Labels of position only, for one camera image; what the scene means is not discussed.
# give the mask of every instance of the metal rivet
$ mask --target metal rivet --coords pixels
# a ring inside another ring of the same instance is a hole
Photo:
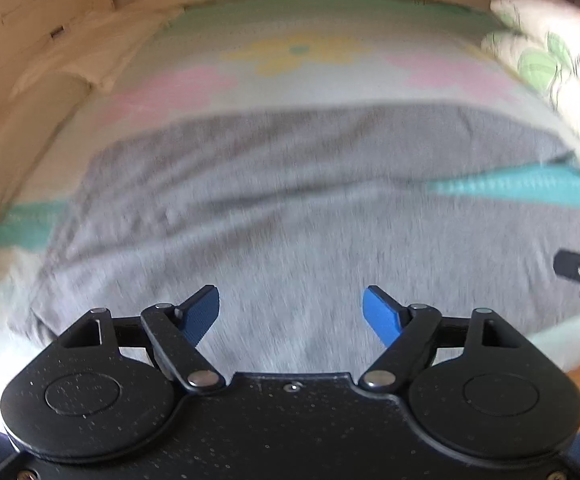
[[[390,386],[397,378],[388,370],[372,370],[363,376],[363,380],[371,388],[380,388]]]
[[[217,372],[212,370],[196,370],[188,375],[187,381],[197,388],[208,388],[219,383],[221,378]]]
[[[297,393],[303,385],[298,381],[292,381],[291,383],[287,383],[283,385],[283,390],[288,392],[289,394]]]
[[[16,475],[16,480],[37,480],[38,477],[34,471],[23,470]]]

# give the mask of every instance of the gray towel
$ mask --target gray towel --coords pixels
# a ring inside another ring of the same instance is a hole
[[[564,153],[545,132],[443,105],[178,124],[92,162],[13,321],[51,335],[93,306],[133,316],[213,283],[221,314],[199,350],[228,377],[361,373],[383,350],[361,316],[371,284],[535,332],[580,312],[551,266],[580,250],[580,210],[437,196],[420,180]]]

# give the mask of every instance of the yellow flower pattern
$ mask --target yellow flower pattern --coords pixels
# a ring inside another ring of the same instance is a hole
[[[257,73],[275,76],[300,68],[306,62],[348,64],[367,49],[354,38],[300,32],[282,38],[256,41],[225,59],[257,63]]]

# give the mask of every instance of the floral pillow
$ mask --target floral pillow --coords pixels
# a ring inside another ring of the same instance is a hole
[[[580,80],[569,65],[539,43],[513,32],[489,34],[481,46],[518,73],[580,138]]]
[[[563,0],[493,0],[490,7],[580,81],[580,9]]]

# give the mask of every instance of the teal stripe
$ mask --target teal stripe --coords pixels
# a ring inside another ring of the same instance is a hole
[[[0,223],[0,248],[43,250],[65,204],[57,200],[13,205]]]
[[[508,168],[431,182],[427,188],[448,195],[485,196],[580,208],[580,171],[567,164]]]

